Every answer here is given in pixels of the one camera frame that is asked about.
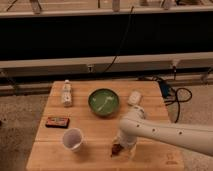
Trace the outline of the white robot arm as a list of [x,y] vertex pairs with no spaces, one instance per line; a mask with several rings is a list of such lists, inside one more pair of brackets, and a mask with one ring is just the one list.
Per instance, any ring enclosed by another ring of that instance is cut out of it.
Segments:
[[120,119],[117,140],[123,148],[132,149],[144,137],[213,157],[213,126],[160,123],[146,116],[135,105]]

